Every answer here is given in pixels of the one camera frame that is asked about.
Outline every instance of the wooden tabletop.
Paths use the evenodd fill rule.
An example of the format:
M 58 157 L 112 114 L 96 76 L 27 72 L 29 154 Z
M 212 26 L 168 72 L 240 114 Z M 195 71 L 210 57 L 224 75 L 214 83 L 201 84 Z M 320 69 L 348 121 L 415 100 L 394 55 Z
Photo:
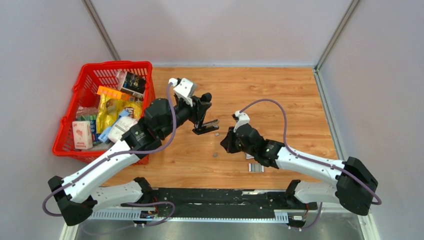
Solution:
M 291 180 L 314 178 L 283 169 L 266 167 L 249 172 L 244 153 L 226 153 L 220 142 L 235 125 L 232 114 L 257 99 L 279 102 L 288 118 L 288 144 L 300 151 L 336 159 L 336 150 L 327 124 L 311 68 L 265 67 L 154 67 L 156 97 L 166 98 L 170 78 L 187 78 L 197 84 L 194 93 L 212 94 L 212 107 L 205 121 L 219 119 L 217 131 L 195 135 L 187 121 L 176 131 L 165 150 L 151 154 L 149 164 L 132 165 L 109 179 L 114 186 L 145 177 L 152 187 L 286 189 Z M 250 124 L 265 138 L 283 142 L 284 118 L 271 102 L 260 102 L 248 110 Z

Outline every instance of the yellow snack package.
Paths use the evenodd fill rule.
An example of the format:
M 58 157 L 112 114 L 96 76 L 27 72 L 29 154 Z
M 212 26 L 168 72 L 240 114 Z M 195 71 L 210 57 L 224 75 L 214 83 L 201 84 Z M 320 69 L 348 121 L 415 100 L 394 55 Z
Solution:
M 140 119 L 142 116 L 141 101 L 125 101 L 110 97 L 104 93 L 100 95 L 98 105 L 98 115 L 95 120 L 97 133 L 101 134 L 107 127 L 112 126 L 118 120 L 119 113 L 126 110 L 133 119 Z

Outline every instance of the robotic arm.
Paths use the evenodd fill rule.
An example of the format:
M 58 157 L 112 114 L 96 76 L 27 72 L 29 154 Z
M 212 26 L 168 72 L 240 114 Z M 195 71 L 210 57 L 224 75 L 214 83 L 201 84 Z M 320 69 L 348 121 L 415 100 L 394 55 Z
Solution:
M 220 143 L 227 153 L 244 152 L 265 167 L 293 170 L 322 182 L 293 180 L 286 196 L 293 204 L 311 202 L 340 203 L 350 212 L 366 216 L 373 195 L 346 172 L 362 181 L 375 192 L 378 182 L 357 158 L 332 160 L 288 148 L 283 142 L 264 139 L 250 124 L 249 116 L 240 111 L 232 115 L 236 121 Z
M 189 120 L 194 123 L 193 132 L 197 135 L 219 129 L 217 119 L 204 122 L 206 111 L 212 105 L 210 93 L 205 93 L 201 97 L 194 96 L 197 86 L 186 78 L 171 78 L 169 83 L 174 86 L 175 92 L 176 105 L 173 108 L 176 127 Z M 144 110 L 144 116 L 138 123 L 124 133 L 121 140 L 107 152 L 72 175 L 64 178 L 52 177 L 48 181 L 48 185 L 66 224 L 68 226 L 79 224 L 92 212 L 99 209 L 123 203 L 148 203 L 150 199 L 145 198 L 144 195 L 152 188 L 144 178 L 138 177 L 129 183 L 118 186 L 101 187 L 101 185 L 123 168 L 136 163 L 147 155 L 129 152 L 113 156 L 115 153 L 153 152 L 162 145 L 161 141 L 172 132 L 173 116 L 170 103 L 166 98 L 157 98 Z

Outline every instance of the wooden table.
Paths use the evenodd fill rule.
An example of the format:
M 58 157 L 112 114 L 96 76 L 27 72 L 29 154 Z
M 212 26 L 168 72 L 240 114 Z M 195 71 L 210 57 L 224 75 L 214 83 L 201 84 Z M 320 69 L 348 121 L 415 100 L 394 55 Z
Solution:
M 114 186 L 145 177 L 152 187 L 286 189 L 293 179 L 316 179 L 290 170 L 266 167 L 252 173 L 244 153 L 226 153 L 220 141 L 235 125 L 232 114 L 257 99 L 270 98 L 284 107 L 288 118 L 287 141 L 300 151 L 336 159 L 336 150 L 311 68 L 156 67 L 156 97 L 166 97 L 170 78 L 187 78 L 197 84 L 196 96 L 210 92 L 212 107 L 205 121 L 219 119 L 220 129 L 203 135 L 186 122 L 171 145 L 151 154 L 149 164 L 129 166 L 105 183 Z M 283 142 L 284 119 L 271 102 L 246 110 L 250 124 L 266 139 Z

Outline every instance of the red plastic basket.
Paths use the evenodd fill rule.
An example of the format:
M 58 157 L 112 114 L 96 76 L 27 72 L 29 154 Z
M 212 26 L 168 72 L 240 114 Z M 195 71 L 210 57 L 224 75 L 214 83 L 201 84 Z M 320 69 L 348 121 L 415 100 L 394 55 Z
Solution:
M 99 86 L 116 89 L 118 79 L 115 74 L 118 70 L 128 70 L 139 76 L 145 76 L 146 89 L 142 106 L 142 115 L 146 107 L 156 98 L 152 83 L 152 64 L 148 61 L 108 61 L 103 63 L 88 63 L 82 66 L 78 79 L 72 88 L 73 95 L 65 116 L 60 121 L 59 131 L 52 148 L 56 156 L 71 157 L 84 163 L 90 163 L 105 151 L 81 151 L 74 148 L 72 121 L 76 120 L 79 106 L 97 107 L 99 96 L 96 94 Z M 149 156 L 135 164 L 147 164 Z

